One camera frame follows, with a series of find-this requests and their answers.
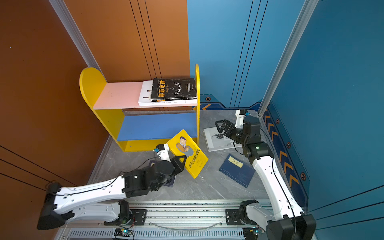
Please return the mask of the yellow cartoon cover book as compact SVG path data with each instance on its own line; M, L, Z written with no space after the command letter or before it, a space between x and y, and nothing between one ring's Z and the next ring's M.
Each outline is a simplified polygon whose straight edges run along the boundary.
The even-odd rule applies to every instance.
M186 156L182 163L185 163L185 169L196 179L209 161L200 147L185 130L181 130L167 144L174 156Z

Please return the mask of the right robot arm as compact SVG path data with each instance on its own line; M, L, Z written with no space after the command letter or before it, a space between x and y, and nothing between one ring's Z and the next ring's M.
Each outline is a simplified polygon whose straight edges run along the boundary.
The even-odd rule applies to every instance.
M260 176L272 204L269 212L255 201L242 202L242 221L257 224L269 240L311 240L316 221L305 213L286 185L272 144L262 140L265 133L259 118L244 117L241 127L228 120L216 121L215 125L220 134L242 146L243 155Z

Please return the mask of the black book with orange title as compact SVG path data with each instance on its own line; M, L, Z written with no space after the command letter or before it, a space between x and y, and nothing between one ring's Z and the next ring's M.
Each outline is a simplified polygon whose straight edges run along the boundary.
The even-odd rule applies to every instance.
M195 79L153 79L153 102L197 99Z

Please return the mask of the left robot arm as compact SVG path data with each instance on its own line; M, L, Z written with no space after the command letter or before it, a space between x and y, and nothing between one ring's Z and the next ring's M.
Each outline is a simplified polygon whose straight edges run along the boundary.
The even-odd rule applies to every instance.
M73 188L52 183L47 187L37 229L51 230L76 220L102 220L108 224L130 219L127 198L158 191L181 173L186 156L161 160L150 167L124 173L114 179Z

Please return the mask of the white book with brown bars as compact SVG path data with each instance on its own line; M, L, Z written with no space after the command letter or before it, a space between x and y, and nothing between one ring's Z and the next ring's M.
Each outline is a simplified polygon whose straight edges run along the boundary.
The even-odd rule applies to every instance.
M194 100L172 100L165 102L153 102L151 99L153 81L144 81L138 100L140 107L175 107L175 106L196 106L197 99Z

